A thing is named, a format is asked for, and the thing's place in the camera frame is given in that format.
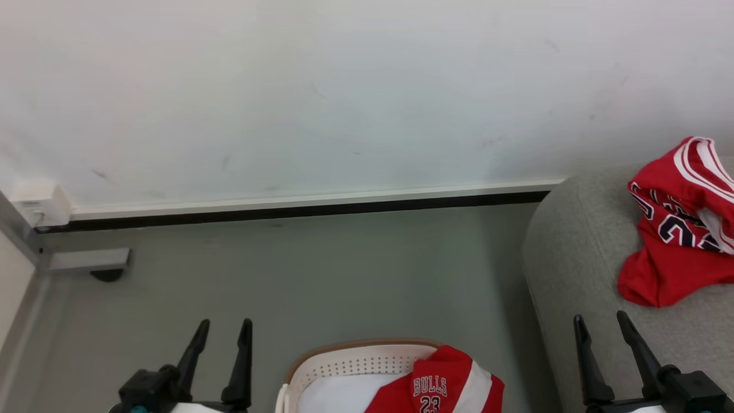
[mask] laundry basket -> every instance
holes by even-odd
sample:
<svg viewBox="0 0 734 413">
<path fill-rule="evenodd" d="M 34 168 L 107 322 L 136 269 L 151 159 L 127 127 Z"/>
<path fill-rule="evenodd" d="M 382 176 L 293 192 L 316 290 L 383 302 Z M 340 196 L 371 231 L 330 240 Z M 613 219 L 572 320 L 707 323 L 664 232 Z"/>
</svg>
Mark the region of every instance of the laundry basket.
<svg viewBox="0 0 734 413">
<path fill-rule="evenodd" d="M 280 388 L 275 413 L 297 413 L 303 391 L 316 379 L 360 374 L 405 374 L 440 344 L 421 339 L 363 340 L 319 348 L 293 364 Z"/>
</svg>

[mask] white wall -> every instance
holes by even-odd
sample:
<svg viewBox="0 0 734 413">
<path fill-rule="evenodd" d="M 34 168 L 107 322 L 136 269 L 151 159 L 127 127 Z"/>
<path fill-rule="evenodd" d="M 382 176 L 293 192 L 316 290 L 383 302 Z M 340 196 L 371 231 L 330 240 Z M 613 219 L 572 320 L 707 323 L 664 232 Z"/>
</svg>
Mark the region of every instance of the white wall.
<svg viewBox="0 0 734 413">
<path fill-rule="evenodd" d="M 0 349 L 34 271 L 33 264 L 0 232 Z"/>
<path fill-rule="evenodd" d="M 5 0 L 0 153 L 26 170 L 0 184 L 48 175 L 84 211 L 513 185 L 690 134 L 732 154 L 732 17 L 728 0 Z"/>
</svg>

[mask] wall outlet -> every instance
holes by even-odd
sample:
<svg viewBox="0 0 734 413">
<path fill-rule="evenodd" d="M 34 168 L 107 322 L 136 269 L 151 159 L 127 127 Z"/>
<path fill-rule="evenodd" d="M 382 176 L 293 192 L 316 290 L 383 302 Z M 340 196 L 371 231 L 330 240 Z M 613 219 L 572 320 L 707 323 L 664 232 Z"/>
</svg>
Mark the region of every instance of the wall outlet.
<svg viewBox="0 0 734 413">
<path fill-rule="evenodd" d="M 54 182 L 27 182 L 13 191 L 10 202 L 31 226 L 66 225 L 71 203 Z"/>
</svg>

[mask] red jersey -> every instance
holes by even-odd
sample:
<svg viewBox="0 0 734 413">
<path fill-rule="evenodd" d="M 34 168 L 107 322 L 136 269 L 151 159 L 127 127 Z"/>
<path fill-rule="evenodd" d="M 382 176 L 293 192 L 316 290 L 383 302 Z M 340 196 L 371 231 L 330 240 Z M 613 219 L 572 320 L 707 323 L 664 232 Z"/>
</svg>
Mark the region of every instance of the red jersey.
<svg viewBox="0 0 734 413">
<path fill-rule="evenodd" d="M 710 284 L 734 282 L 734 180 L 713 141 L 688 137 L 628 184 L 643 212 L 642 250 L 625 261 L 619 292 L 669 306 Z"/>
<path fill-rule="evenodd" d="M 501 413 L 503 391 L 502 380 L 469 355 L 442 345 L 383 386 L 365 413 Z"/>
</svg>

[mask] black baseboard trim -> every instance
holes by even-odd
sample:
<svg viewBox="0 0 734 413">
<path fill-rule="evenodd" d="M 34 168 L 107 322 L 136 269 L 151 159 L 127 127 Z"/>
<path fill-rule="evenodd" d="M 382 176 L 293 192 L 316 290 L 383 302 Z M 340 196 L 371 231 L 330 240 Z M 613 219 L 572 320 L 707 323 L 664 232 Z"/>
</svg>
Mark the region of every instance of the black baseboard trim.
<svg viewBox="0 0 734 413">
<path fill-rule="evenodd" d="M 313 217 L 317 215 L 362 214 L 365 212 L 405 211 L 408 209 L 433 209 L 453 207 L 480 207 L 484 205 L 528 204 L 540 202 L 548 191 L 524 193 L 500 193 L 492 195 L 457 196 L 453 198 L 410 199 L 406 201 L 365 202 L 362 204 L 336 204 L 318 206 L 294 206 L 290 208 L 249 209 L 244 211 L 200 212 L 179 215 L 153 215 L 147 217 L 108 218 L 100 220 L 76 220 L 64 226 L 50 226 L 39 230 L 41 234 L 75 231 L 102 231 L 110 229 L 143 228 L 146 226 L 184 225 L 241 220 L 267 220 L 273 218 Z"/>
</svg>

